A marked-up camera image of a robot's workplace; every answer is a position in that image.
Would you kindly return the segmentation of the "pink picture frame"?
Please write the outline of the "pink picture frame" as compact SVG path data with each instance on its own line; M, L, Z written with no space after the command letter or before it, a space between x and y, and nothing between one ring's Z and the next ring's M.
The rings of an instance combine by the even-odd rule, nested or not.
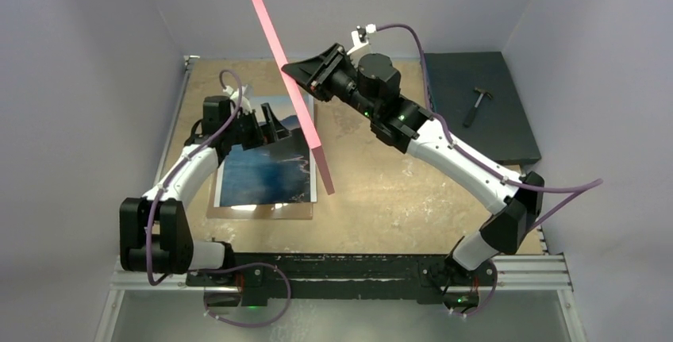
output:
M294 111L298 117L298 122L300 124L301 130L303 131L308 148L315 160L318 172L321 176L323 187L325 188L325 192L327 195L334 194L336 192L335 186L333 183L333 178L330 175L325 150L323 148L321 139L318 136L317 129L313 123L308 106L303 100L302 90L288 74L282 71L282 67L288 63L288 60L283 50L283 46L279 40L279 36L275 31L275 27L271 21L271 17L263 0L251 0L251 2L262 27L263 34L271 50L271 54L279 70L283 84L286 87L287 93L290 97Z

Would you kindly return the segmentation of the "seascape photo print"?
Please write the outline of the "seascape photo print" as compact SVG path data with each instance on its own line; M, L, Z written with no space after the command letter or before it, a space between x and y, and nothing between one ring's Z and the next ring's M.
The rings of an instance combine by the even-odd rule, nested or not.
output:
M267 104L286 132L278 141L258 148L245 151L233 146L215 176L213 205L250 209L315 202L315 162L290 98L267 95L249 101L259 125L266 124L262 105Z

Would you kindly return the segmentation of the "brown cardboard backing board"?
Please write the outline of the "brown cardboard backing board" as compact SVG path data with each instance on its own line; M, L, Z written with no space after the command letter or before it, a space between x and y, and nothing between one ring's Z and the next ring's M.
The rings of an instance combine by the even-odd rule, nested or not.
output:
M213 178L206 217L218 220L310 220L317 199L315 174L270 174Z

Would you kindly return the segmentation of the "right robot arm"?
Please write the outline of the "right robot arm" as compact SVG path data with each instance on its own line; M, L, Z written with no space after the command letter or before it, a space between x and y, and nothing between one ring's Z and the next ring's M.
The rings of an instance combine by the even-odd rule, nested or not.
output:
M370 121L377 139L435 167L490 212L446 257L445 272L452 282L464 284L487 260L517 252L540 214L542 194L536 188L544 180L536 173L522 176L446 135L438 115L402 95L402 74L388 56L369 53L354 63L334 44L281 70L316 99L339 98L351 106Z

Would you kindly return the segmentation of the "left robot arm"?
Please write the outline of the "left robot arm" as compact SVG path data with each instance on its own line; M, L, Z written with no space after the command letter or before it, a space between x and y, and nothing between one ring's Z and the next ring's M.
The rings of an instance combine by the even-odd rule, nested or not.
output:
M149 191L126 198L119 209L120 261L126 271L181 275L206 271L216 285L230 284L237 274L231 244L196 241L186 210L202 184L223 164L233 146L244 150L285 141L292 132L269 104L244 108L244 99L224 95L205 98L202 118L194 123L177 162Z

